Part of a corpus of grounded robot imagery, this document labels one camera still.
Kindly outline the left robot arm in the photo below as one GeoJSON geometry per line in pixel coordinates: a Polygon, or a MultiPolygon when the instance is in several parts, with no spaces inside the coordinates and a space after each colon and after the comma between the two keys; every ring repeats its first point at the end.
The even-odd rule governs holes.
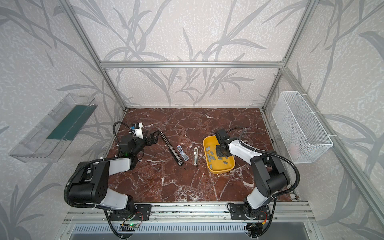
{"type": "Polygon", "coordinates": [[[118,141],[119,153],[109,159],[97,159],[78,164],[64,189],[65,202],[74,208],[97,208],[134,213],[136,208],[132,196],[109,188],[109,177],[133,170],[138,154],[144,147],[158,142],[160,131],[146,136],[130,133],[118,141]]]}

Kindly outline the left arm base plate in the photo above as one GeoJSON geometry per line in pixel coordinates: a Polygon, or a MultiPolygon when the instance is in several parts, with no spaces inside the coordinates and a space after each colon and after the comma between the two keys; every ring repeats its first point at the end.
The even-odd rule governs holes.
{"type": "Polygon", "coordinates": [[[111,221],[148,221],[152,210],[151,204],[137,204],[131,210],[115,210],[109,214],[111,221]]]}

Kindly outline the light blue stapler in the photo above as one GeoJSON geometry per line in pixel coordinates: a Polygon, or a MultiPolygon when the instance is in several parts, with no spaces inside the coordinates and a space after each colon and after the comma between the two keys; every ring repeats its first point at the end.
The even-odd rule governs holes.
{"type": "Polygon", "coordinates": [[[182,158],[184,159],[184,161],[188,161],[189,160],[189,157],[186,155],[186,153],[184,152],[182,146],[178,145],[177,146],[177,150],[179,151],[180,155],[182,156],[182,158]]]}

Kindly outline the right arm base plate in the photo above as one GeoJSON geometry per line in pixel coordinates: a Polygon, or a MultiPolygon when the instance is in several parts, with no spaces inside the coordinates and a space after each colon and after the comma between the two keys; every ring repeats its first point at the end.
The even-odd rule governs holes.
{"type": "Polygon", "coordinates": [[[244,203],[228,203],[227,209],[230,212],[231,220],[256,220],[266,222],[271,218],[271,212],[267,206],[261,206],[258,209],[252,209],[250,206],[244,203]]]}

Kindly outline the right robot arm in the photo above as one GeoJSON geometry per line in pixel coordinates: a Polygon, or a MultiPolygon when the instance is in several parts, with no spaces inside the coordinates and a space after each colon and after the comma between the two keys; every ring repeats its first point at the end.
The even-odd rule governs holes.
{"type": "Polygon", "coordinates": [[[263,151],[250,146],[239,137],[230,137],[229,131],[217,130],[217,153],[221,157],[235,156],[252,167],[255,188],[244,200],[244,213],[249,219],[281,195],[295,190],[300,183],[300,172],[289,159],[274,151],[263,151]]]}

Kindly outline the beige small stapler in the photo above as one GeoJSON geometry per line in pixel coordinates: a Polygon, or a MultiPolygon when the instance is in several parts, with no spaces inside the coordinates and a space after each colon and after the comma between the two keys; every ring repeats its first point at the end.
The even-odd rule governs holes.
{"type": "Polygon", "coordinates": [[[198,157],[199,157],[198,147],[194,147],[194,166],[198,165],[198,157]]]}

